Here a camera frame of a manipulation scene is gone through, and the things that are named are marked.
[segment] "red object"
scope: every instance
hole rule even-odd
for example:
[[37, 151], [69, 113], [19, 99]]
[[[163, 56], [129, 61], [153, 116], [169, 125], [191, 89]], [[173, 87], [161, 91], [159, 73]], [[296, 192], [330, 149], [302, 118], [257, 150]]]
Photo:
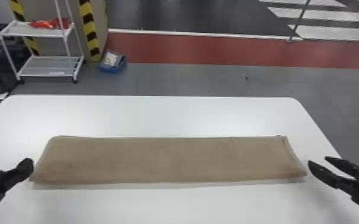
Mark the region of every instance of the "red object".
[[38, 20], [29, 23], [34, 28], [53, 29], [53, 26], [47, 20]]
[[[69, 27], [69, 20], [68, 18], [61, 18], [63, 23], [64, 29], [68, 29]], [[41, 28], [41, 29], [61, 29], [60, 21], [58, 18], [52, 20], [37, 20], [29, 23], [30, 26], [34, 28]]]

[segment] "shelf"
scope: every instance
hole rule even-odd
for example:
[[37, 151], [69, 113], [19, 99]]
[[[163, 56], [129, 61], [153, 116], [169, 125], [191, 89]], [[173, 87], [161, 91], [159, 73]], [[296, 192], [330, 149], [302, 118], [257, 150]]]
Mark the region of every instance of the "shelf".
[[71, 23], [68, 29], [64, 29], [64, 34], [60, 29], [41, 29], [29, 26], [28, 22], [12, 21], [0, 31], [2, 36], [33, 36], [37, 38], [62, 38], [70, 35], [74, 28]]
[[31, 56], [18, 72], [20, 76], [76, 77], [83, 57]]

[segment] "metal pole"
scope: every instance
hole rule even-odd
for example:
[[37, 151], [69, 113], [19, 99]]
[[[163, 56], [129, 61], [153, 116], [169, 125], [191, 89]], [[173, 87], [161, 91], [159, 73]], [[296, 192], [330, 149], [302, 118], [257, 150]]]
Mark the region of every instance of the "metal pole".
[[15, 67], [15, 65], [14, 65], [14, 62], [13, 62], [13, 60], [11, 59], [10, 53], [8, 52], [8, 49], [7, 49], [7, 47], [5, 46], [4, 38], [3, 38], [3, 36], [1, 36], [1, 35], [0, 35], [0, 43], [1, 43], [1, 45], [3, 46], [3, 50], [4, 50], [4, 52], [5, 52], [5, 55], [7, 56], [8, 62], [10, 63], [10, 66], [11, 66], [11, 68], [13, 69], [13, 72], [14, 72], [14, 74], [15, 74], [17, 80], [21, 80], [20, 76], [19, 76], [18, 73], [17, 73], [17, 69], [16, 69], [16, 67]]
[[295, 27], [292, 30], [291, 36], [288, 38], [287, 42], [292, 42], [292, 38], [296, 35], [296, 29], [298, 28], [299, 24], [301, 23], [302, 17], [305, 14], [306, 9], [308, 8], [310, 3], [310, 0], [307, 0], [304, 6], [304, 9], [302, 10], [301, 14], [299, 15], [298, 20], [295, 23]]
[[68, 3], [68, 0], [66, 0], [66, 6], [67, 6], [67, 9], [68, 9], [68, 15], [70, 16], [71, 23], [74, 24], [74, 31], [75, 31], [76, 41], [78, 42], [79, 50], [81, 51], [81, 56], [83, 56], [82, 45], [81, 45], [81, 42], [79, 41], [78, 31], [76, 30], [76, 25], [75, 25], [73, 17], [72, 17], [71, 7], [70, 7], [70, 5]]
[[66, 47], [67, 56], [69, 57], [69, 60], [71, 62], [71, 53], [70, 53], [70, 49], [69, 49], [68, 43], [67, 43], [67, 36], [65, 34], [63, 20], [61, 19], [60, 7], [58, 6], [57, 0], [54, 0], [54, 3], [55, 3], [55, 9], [57, 10], [58, 22], [60, 23], [61, 33], [63, 34], [64, 46]]

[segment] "floor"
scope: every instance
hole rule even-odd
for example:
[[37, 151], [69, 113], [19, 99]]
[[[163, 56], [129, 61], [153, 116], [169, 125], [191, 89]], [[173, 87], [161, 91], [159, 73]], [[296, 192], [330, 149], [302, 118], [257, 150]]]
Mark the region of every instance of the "floor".
[[[306, 0], [113, 0], [109, 27], [289, 36]], [[359, 41], [359, 0], [311, 0], [296, 31], [305, 39]]]
[[293, 97], [340, 155], [359, 164], [359, 70], [133, 63], [113, 75], [88, 63], [77, 85], [27, 79], [12, 94]]

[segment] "gray floor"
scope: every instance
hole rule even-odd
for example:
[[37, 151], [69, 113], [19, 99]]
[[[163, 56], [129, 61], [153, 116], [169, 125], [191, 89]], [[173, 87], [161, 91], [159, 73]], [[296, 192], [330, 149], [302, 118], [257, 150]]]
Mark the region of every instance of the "gray floor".
[[114, 75], [87, 64], [77, 85], [31, 79], [13, 94], [293, 97], [341, 156], [359, 164], [359, 70], [130, 64]]

